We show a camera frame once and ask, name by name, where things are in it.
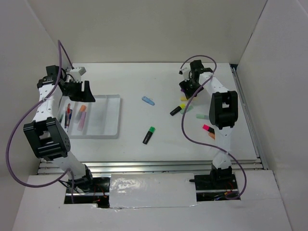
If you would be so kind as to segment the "yellow cap black highlighter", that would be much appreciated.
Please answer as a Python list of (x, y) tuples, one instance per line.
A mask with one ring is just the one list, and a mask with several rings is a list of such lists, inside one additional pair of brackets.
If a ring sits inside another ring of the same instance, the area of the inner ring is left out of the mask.
[(175, 114), (177, 114), (178, 112), (180, 112), (182, 109), (184, 109), (185, 106), (186, 106), (186, 104), (184, 104), (184, 103), (178, 105), (175, 109), (173, 109), (173, 110), (170, 112), (170, 115), (171, 115), (171, 116), (174, 116)]

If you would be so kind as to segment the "pink cap black highlighter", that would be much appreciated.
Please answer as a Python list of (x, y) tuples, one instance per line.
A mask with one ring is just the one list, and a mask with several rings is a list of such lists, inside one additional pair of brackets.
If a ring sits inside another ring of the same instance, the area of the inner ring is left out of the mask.
[(208, 126), (206, 124), (203, 124), (203, 129), (208, 131), (208, 132), (212, 132), (212, 133), (215, 134), (215, 130), (212, 127), (210, 127), (210, 126)]

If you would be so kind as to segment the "small mint green highlighter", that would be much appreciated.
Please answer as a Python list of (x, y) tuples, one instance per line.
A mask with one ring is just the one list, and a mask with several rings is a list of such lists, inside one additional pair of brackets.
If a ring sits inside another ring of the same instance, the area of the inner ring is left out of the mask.
[[(180, 111), (180, 113), (183, 114), (184, 111), (185, 111), (185, 109), (186, 109), (186, 108), (183, 108), (183, 109)], [(188, 108), (187, 108), (187, 110), (186, 110), (186, 112), (189, 112), (189, 111), (191, 111), (192, 109), (193, 109), (193, 106), (189, 105)]]

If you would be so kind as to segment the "red gel pen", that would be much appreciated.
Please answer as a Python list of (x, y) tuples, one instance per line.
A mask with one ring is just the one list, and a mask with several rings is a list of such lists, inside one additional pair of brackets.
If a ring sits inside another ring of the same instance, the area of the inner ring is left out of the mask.
[(65, 128), (68, 128), (69, 116), (70, 116), (70, 104), (67, 105), (67, 108), (66, 108), (66, 111), (65, 111), (65, 122), (64, 122)]

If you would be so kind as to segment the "pink pastel highlighter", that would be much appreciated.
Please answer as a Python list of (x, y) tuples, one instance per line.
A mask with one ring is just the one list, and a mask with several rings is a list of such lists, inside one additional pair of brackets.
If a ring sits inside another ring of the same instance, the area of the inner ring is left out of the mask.
[(81, 118), (79, 120), (79, 124), (78, 124), (78, 131), (82, 131), (84, 128), (84, 124), (85, 124), (85, 119), (86, 119), (86, 112), (82, 112), (81, 114)]

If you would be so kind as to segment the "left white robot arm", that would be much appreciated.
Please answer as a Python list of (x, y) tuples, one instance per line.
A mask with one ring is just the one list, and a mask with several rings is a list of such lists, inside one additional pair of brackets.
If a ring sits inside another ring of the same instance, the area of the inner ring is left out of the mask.
[(93, 103), (90, 83), (82, 82), (74, 70), (67, 80), (62, 68), (56, 65), (46, 67), (47, 75), (37, 83), (42, 104), (31, 123), (23, 126), (24, 134), (35, 156), (50, 161), (68, 173), (68, 185), (85, 193), (93, 190), (95, 180), (89, 168), (77, 160), (71, 152), (71, 142), (67, 132), (58, 120), (61, 99), (67, 96), (74, 102)]

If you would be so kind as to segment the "aluminium frame rail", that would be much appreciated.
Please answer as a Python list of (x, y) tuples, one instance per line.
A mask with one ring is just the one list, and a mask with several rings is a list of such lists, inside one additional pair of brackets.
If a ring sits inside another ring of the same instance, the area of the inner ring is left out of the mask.
[[(180, 105), (179, 63), (84, 63), (84, 80), (95, 95), (121, 97), (117, 139), (72, 139), (72, 153), (95, 176), (107, 173), (209, 170), (215, 140), (203, 129), (210, 95), (203, 91), (186, 115), (170, 112)], [(154, 101), (151, 106), (142, 100)], [(150, 127), (155, 132), (142, 141)]]

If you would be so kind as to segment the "white foil cover sheet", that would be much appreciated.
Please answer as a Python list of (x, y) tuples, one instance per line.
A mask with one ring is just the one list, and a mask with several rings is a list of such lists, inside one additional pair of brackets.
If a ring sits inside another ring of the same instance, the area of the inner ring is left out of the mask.
[(113, 174), (111, 208), (191, 207), (197, 205), (192, 173)]

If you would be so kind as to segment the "green cap black highlighter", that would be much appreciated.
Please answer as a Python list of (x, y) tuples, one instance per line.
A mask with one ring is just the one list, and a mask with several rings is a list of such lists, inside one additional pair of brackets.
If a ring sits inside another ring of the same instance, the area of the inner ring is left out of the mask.
[(150, 138), (152, 137), (153, 133), (155, 132), (155, 127), (150, 127), (146, 136), (144, 137), (142, 143), (143, 144), (147, 144), (150, 140)]

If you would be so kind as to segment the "blue ballpoint pen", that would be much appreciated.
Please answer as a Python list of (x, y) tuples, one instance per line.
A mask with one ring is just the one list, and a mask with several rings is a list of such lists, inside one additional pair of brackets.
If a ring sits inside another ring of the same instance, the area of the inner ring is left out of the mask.
[(72, 117), (72, 109), (69, 109), (68, 115), (67, 115), (67, 128), (69, 128), (71, 117)]

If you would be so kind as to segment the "white compartment tray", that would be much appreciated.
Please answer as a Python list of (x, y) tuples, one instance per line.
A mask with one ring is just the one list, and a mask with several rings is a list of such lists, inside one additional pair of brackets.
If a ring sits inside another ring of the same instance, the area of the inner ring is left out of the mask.
[[(63, 97), (58, 118), (64, 114), (62, 127), (70, 139), (117, 139), (120, 127), (121, 97), (118, 94), (95, 95), (96, 102), (73, 102)], [(69, 128), (64, 127), (67, 105), (73, 110)], [(82, 131), (78, 131), (79, 120), (76, 115), (81, 105), (86, 105), (86, 119)]]

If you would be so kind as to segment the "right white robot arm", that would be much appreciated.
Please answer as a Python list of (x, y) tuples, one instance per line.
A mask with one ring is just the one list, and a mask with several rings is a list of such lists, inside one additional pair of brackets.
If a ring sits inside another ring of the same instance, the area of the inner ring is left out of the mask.
[(187, 99), (195, 97), (196, 90), (206, 90), (211, 96), (208, 116), (218, 151), (212, 161), (210, 183), (212, 187), (220, 189), (232, 176), (229, 151), (231, 132), (238, 120), (238, 94), (224, 87), (214, 76), (213, 70), (205, 68), (201, 60), (192, 61), (189, 68), (181, 67), (179, 74), (184, 77), (179, 86)]

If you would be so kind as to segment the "yellow pastel highlighter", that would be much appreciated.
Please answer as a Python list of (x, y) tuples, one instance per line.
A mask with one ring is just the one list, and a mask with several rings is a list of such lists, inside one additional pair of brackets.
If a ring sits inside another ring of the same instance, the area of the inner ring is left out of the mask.
[(188, 102), (189, 100), (195, 101), (196, 99), (197, 99), (196, 97), (187, 99), (185, 96), (182, 96), (182, 97), (180, 98), (180, 101), (181, 101), (181, 102)]

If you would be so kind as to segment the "mint L-point highlighter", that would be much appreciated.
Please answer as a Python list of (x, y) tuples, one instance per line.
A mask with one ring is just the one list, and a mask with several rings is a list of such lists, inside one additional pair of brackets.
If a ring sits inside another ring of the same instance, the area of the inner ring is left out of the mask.
[(209, 119), (209, 116), (208, 115), (203, 115), (203, 114), (196, 114), (196, 118), (198, 119)]

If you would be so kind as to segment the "orange translucent highlighter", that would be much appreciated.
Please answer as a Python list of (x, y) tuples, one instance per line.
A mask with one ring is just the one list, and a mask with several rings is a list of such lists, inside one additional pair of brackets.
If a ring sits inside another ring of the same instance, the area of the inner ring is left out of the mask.
[(215, 134), (214, 133), (212, 133), (212, 132), (210, 132), (209, 134), (208, 134), (212, 139), (215, 139)]

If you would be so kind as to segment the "orange cap clear highlighter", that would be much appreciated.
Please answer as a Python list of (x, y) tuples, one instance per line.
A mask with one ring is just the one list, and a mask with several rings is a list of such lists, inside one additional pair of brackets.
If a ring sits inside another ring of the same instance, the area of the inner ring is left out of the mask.
[(82, 116), (82, 113), (86, 110), (86, 105), (81, 105), (80, 109), (78, 110), (77, 112), (77, 115), (76, 115), (76, 120), (80, 120), (81, 119), (81, 116)]

